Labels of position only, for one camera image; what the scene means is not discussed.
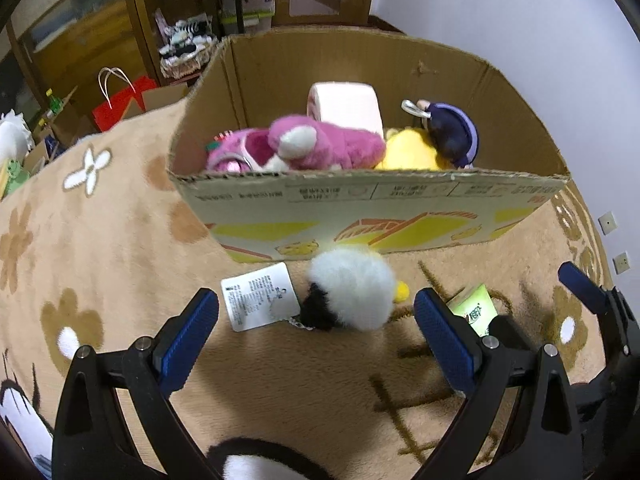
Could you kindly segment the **white-haired purple plush doll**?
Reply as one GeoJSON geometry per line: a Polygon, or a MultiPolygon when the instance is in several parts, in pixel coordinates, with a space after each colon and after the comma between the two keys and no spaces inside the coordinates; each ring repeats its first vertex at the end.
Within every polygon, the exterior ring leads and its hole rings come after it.
{"type": "Polygon", "coordinates": [[[437,154],[456,168],[468,168],[476,159],[477,128],[460,108],[442,102],[403,100],[401,109],[420,119],[437,154]]]}

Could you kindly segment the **yellow plush toy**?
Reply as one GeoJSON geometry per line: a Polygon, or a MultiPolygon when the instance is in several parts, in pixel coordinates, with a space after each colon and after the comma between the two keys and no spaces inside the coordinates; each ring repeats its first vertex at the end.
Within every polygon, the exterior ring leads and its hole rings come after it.
{"type": "Polygon", "coordinates": [[[436,150],[422,128],[390,128],[385,133],[386,152],[376,170],[446,171],[454,165],[436,150]]]}

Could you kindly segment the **pink square face plush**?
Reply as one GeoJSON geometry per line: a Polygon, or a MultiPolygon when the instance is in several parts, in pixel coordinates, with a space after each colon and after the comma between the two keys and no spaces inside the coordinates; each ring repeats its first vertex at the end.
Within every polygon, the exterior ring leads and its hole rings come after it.
{"type": "Polygon", "coordinates": [[[378,96],[370,84],[320,81],[308,92],[306,113],[318,122],[384,136],[378,96]]]}

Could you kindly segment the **pink bear plush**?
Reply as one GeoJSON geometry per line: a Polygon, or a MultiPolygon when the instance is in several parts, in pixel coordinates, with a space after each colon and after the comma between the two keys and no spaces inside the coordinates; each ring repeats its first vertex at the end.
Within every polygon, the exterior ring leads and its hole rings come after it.
{"type": "Polygon", "coordinates": [[[372,169],[382,162],[386,143],[376,133],[288,115],[267,128],[223,133],[207,147],[205,170],[285,172],[372,169]]]}

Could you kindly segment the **green tissue pack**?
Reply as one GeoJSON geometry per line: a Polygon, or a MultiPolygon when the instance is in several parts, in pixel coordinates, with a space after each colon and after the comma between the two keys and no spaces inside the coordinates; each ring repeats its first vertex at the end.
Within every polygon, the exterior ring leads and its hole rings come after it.
{"type": "Polygon", "coordinates": [[[478,336],[489,335],[489,325],[498,311],[485,284],[465,287],[447,302],[449,310],[464,318],[478,336]]]}

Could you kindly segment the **white black pompom plush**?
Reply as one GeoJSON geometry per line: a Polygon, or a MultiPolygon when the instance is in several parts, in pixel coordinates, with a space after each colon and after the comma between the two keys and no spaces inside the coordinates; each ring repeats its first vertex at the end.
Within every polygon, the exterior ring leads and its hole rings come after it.
{"type": "Polygon", "coordinates": [[[311,330],[378,330],[396,304],[409,298],[409,286],[384,258],[359,248],[335,248],[312,258],[307,281],[297,321],[311,330]]]}

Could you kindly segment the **beige flower pattern blanket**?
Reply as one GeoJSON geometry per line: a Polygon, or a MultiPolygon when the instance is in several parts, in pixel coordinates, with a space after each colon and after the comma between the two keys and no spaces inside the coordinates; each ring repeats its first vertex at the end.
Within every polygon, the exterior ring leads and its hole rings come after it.
{"type": "MultiPolygon", "coordinates": [[[[202,287],[246,272],[168,180],[175,104],[124,122],[51,162],[1,204],[1,426],[38,474],[75,349],[152,335],[202,287]]],[[[603,365],[596,318],[559,283],[561,263],[611,284],[596,226],[569,185],[487,244],[403,252],[388,264],[444,297],[483,284],[573,382],[603,365]]],[[[337,479],[408,479],[461,405],[411,310],[374,333],[286,323],[237,333],[222,316],[172,404],[200,448],[276,442],[337,479]]]]}

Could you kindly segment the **white paper tag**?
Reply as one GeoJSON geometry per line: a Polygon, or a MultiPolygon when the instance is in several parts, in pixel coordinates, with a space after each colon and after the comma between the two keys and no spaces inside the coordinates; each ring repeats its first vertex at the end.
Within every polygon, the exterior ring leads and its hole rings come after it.
{"type": "Polygon", "coordinates": [[[220,286],[232,330],[237,333],[287,321],[300,313],[284,262],[225,278],[220,286]]]}

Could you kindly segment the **open cardboard box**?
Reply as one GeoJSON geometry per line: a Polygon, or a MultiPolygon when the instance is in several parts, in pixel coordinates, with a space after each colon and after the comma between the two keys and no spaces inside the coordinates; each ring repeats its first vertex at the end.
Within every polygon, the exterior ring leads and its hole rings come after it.
{"type": "Polygon", "coordinates": [[[242,262],[488,242],[570,180],[494,66],[351,27],[222,40],[186,103],[167,172],[242,262]]]}

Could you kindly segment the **white spiky plush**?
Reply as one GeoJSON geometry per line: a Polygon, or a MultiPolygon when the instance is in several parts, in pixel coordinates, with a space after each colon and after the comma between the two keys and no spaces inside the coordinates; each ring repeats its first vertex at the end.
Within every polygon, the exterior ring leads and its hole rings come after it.
{"type": "Polygon", "coordinates": [[[0,120],[0,162],[21,162],[35,147],[32,132],[24,121],[23,114],[9,110],[0,120]]]}

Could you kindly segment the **red paper bag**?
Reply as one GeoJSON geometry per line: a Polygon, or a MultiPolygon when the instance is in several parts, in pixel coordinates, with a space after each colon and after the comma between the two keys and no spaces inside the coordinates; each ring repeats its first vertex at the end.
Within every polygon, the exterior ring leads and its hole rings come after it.
{"type": "Polygon", "coordinates": [[[119,122],[131,103],[137,104],[144,112],[143,93],[157,88],[155,80],[149,76],[131,80],[119,67],[101,68],[98,73],[98,86],[104,101],[92,111],[92,116],[101,132],[110,130],[116,122],[119,122]],[[108,83],[114,78],[121,80],[125,87],[111,93],[108,90],[108,83]]]}

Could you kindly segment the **green bottle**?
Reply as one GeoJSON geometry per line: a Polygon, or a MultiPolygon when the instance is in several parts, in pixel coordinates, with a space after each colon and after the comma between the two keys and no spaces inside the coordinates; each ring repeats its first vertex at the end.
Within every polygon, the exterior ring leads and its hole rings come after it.
{"type": "Polygon", "coordinates": [[[64,104],[61,99],[59,99],[52,91],[52,89],[48,89],[46,91],[46,97],[49,101],[49,111],[48,114],[51,117],[58,116],[63,110],[64,104]]]}

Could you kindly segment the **wooden wardrobe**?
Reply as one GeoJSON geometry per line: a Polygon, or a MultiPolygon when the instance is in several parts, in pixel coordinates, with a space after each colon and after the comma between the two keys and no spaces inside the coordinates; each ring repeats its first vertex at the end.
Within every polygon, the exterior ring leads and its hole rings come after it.
{"type": "Polygon", "coordinates": [[[21,0],[1,29],[1,110],[33,124],[48,89],[91,117],[102,101],[98,73],[119,67],[152,76],[128,0],[21,0]]]}

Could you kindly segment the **basket of socks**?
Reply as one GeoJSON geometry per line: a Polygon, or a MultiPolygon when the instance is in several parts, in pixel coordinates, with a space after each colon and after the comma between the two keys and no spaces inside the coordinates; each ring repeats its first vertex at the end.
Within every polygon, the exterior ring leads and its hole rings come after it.
{"type": "Polygon", "coordinates": [[[181,79],[198,72],[209,62],[219,42],[209,15],[196,14],[169,24],[157,9],[154,20],[162,43],[157,49],[160,72],[166,79],[181,79]]]}

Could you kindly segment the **wall socket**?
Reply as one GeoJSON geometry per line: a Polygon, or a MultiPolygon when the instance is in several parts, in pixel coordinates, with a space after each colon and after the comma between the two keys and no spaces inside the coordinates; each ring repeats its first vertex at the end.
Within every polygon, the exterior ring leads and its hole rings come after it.
{"type": "Polygon", "coordinates": [[[599,226],[604,235],[611,234],[617,229],[617,221],[613,211],[608,211],[598,218],[599,226]]]}
{"type": "Polygon", "coordinates": [[[628,252],[621,252],[613,258],[614,270],[617,275],[627,272],[631,268],[628,252]]]}

